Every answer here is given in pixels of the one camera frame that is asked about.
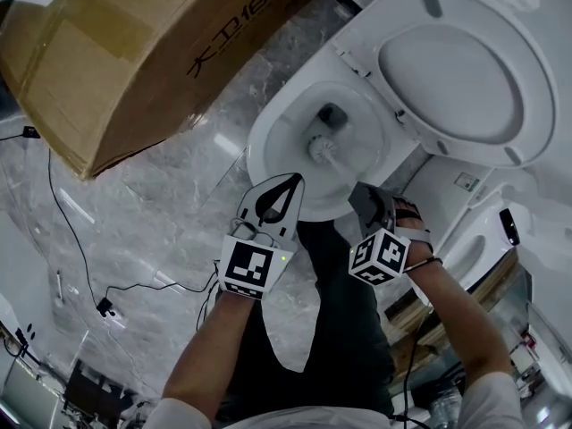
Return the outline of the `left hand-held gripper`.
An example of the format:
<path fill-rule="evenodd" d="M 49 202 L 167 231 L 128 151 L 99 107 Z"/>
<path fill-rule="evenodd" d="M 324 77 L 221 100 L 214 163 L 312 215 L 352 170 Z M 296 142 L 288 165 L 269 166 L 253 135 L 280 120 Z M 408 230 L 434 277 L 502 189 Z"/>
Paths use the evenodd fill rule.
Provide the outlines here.
<path fill-rule="evenodd" d="M 297 249 L 294 232 L 305 191 L 301 174 L 282 174 L 249 189 L 237 217 L 268 234 L 280 248 L 225 235 L 218 282 L 225 292 L 262 300 L 278 282 Z"/>

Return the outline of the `person's right hand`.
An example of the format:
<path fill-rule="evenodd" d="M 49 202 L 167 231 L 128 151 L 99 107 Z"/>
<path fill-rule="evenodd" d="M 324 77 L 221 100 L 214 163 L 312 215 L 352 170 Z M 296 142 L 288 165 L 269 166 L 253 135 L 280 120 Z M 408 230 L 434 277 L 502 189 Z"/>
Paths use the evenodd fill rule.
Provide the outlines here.
<path fill-rule="evenodd" d="M 406 266 L 419 264 L 433 256 L 429 232 L 417 207 L 404 198 L 394 198 L 396 232 L 410 240 Z"/>

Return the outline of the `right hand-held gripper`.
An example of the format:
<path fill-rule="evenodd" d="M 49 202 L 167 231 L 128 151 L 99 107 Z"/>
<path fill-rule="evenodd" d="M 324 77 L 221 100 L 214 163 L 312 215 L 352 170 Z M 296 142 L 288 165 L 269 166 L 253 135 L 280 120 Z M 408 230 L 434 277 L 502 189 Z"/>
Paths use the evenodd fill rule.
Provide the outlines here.
<path fill-rule="evenodd" d="M 361 241 L 349 252 L 349 274 L 369 285 L 401 277 L 410 240 L 396 232 L 392 194 L 357 183 L 348 201 L 357 214 L 362 233 Z"/>

